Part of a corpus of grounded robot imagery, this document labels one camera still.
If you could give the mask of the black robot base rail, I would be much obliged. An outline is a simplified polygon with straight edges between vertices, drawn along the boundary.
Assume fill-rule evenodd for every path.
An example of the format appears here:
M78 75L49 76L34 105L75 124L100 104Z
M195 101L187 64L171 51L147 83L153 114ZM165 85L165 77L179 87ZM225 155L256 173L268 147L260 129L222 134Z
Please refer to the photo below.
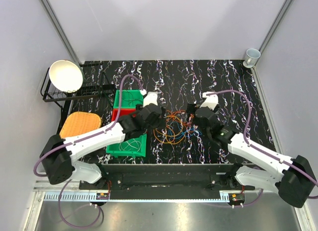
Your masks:
M238 164L108 164L101 166L98 182L81 182L79 189L110 188L111 200L202 202L219 199L221 191L254 190L234 180L238 168Z

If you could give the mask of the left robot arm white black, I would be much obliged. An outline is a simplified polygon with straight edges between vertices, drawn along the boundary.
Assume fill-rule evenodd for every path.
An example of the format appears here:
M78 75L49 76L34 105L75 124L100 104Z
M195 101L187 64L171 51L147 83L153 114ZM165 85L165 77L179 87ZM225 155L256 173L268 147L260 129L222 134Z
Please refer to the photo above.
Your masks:
M39 156L39 161L52 185L71 179L102 189L107 184L106 175L101 173L97 164L82 162L80 159L109 145L138 138L149 130L159 128L164 121L165 108L151 103L82 135L64 139L58 134L51 136Z

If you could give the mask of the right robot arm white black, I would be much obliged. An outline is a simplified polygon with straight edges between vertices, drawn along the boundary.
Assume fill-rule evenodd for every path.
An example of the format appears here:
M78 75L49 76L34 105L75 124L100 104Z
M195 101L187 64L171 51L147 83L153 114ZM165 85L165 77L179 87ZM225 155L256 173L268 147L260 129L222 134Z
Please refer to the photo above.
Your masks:
M193 116L193 124L218 148L243 157L257 165L258 169L238 164L226 176L230 189L253 186L271 191L287 204L301 208L311 198L310 193L317 184L309 161L298 155L292 158L277 153L260 144L248 141L237 129L222 124L215 109L200 104L188 104L186 113Z

